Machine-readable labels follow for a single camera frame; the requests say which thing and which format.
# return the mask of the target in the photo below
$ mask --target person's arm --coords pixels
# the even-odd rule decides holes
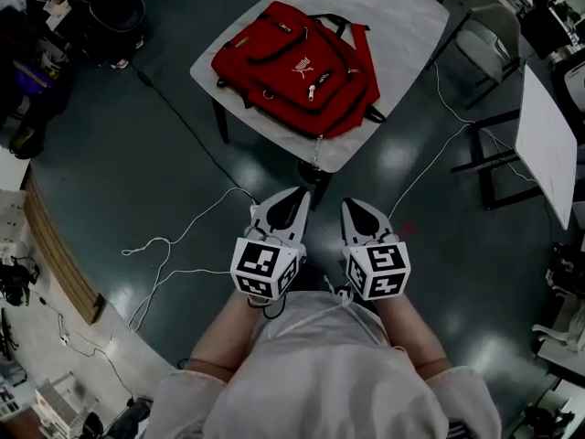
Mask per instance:
[[[197,342],[186,370],[228,382],[250,351],[250,339],[261,310],[248,305],[248,297],[234,291]]]
[[[390,343],[406,350],[423,380],[451,367],[441,342],[405,295],[379,299],[376,307]]]

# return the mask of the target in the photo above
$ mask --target backpack logo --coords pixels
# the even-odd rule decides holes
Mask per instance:
[[[312,71],[313,67],[309,67],[309,65],[311,65],[311,61],[305,57],[303,58],[303,60],[301,60],[299,63],[296,64],[296,67],[294,67],[294,69],[292,69],[292,71],[298,71],[299,73],[301,73],[301,75],[303,75],[303,80],[304,80],[304,73],[306,71]]]

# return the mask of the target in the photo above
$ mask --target white table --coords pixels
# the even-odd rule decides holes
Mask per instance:
[[[261,0],[238,18],[193,64],[191,76],[211,97],[224,141],[228,141],[225,113],[228,109],[249,127],[289,153],[307,163],[313,162],[315,140],[277,124],[257,109],[245,109],[242,99],[230,89],[217,87],[218,75],[211,60],[226,41],[251,23],[270,2]],[[370,26],[367,40],[376,67],[380,99],[375,107],[389,114],[409,90],[439,42],[449,18],[448,11],[435,0],[281,0],[303,10],[307,15],[333,13]],[[353,43],[349,31],[344,39]],[[333,174],[349,161],[356,151],[380,127],[364,120],[360,127],[335,138],[323,140],[316,165]]]
[[[520,120],[514,149],[484,157],[479,139],[480,129],[518,117]],[[476,122],[470,130],[474,139],[474,160],[454,167],[452,172],[478,170],[484,202],[489,209],[544,193],[563,229],[566,229],[575,187],[577,140],[565,117],[528,66],[525,66],[521,108]],[[516,160],[525,164],[538,187],[496,199],[491,170]]]

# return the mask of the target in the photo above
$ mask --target black table leg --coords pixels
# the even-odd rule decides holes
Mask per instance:
[[[314,188],[313,201],[311,203],[311,209],[313,211],[317,208],[319,203],[321,203],[321,200],[323,199],[323,195],[325,195],[325,191],[327,190],[327,186],[329,185],[329,181],[331,180],[331,177],[333,176],[333,174],[330,174],[330,173],[325,172],[325,171],[321,171],[319,174],[320,174],[320,177],[319,177],[319,180],[317,181],[317,184]]]
[[[213,102],[213,112],[216,114],[216,121],[218,122],[219,134],[226,145],[229,143],[228,135],[228,121],[226,119],[225,108],[217,102],[214,98],[211,98]]]

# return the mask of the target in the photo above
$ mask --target person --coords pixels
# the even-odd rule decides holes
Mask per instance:
[[[500,437],[484,381],[452,367],[407,296],[378,316],[347,291],[286,296],[268,319],[234,292],[161,383],[145,439]]]

